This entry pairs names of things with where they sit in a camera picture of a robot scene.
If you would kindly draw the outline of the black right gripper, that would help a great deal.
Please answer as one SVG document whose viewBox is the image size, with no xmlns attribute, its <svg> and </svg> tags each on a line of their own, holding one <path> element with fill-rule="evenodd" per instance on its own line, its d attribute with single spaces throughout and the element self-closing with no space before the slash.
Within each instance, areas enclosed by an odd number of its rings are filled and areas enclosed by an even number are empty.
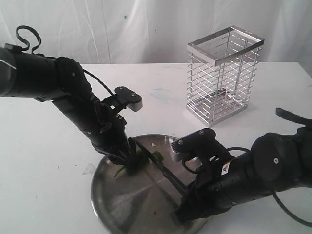
<svg viewBox="0 0 312 234">
<path fill-rule="evenodd" d="M 187 169 L 195 180 L 187 185 L 175 217 L 210 217 L 227 212 L 234 206 L 231 195 L 234 186 L 234 171 L 217 171 L 216 178 L 210 178 L 202 169 Z"/>
</svg>

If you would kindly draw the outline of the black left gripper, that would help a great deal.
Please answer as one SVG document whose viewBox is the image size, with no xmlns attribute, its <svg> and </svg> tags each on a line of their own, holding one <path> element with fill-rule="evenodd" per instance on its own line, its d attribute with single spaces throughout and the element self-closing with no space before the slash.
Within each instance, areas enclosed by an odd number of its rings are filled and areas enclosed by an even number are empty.
<svg viewBox="0 0 312 234">
<path fill-rule="evenodd" d="M 90 140 L 94 149 L 107 155 L 115 165 L 138 167 L 142 156 L 137 154 L 137 144 L 131 137 L 126 139 L 125 125 L 111 106 L 98 99 L 89 99 L 87 104 L 92 117 Z"/>
</svg>

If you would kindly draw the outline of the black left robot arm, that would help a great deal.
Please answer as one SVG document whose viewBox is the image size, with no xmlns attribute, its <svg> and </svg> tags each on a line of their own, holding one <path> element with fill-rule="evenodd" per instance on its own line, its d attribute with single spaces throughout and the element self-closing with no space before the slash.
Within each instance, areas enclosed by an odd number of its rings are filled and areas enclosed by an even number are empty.
<svg viewBox="0 0 312 234">
<path fill-rule="evenodd" d="M 142 97 L 125 86 L 100 100 L 86 79 L 86 70 L 73 59 L 27 54 L 8 44 L 0 50 L 2 97 L 51 101 L 91 142 L 94 149 L 116 165 L 139 164 L 135 142 L 126 136 L 123 109 L 142 108 Z"/>
</svg>

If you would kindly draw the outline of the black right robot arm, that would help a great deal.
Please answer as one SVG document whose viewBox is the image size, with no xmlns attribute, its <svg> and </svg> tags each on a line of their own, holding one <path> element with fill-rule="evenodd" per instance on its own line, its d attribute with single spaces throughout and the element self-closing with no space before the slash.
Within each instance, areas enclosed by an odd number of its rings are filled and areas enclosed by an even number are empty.
<svg viewBox="0 0 312 234">
<path fill-rule="evenodd" d="M 294 135 L 266 133 L 239 156 L 204 128 L 171 144 L 171 157 L 183 163 L 198 158 L 195 180 L 175 211 L 179 222 L 227 212 L 231 207 L 312 185 L 312 121 L 282 108 L 275 113 L 301 127 Z"/>
</svg>

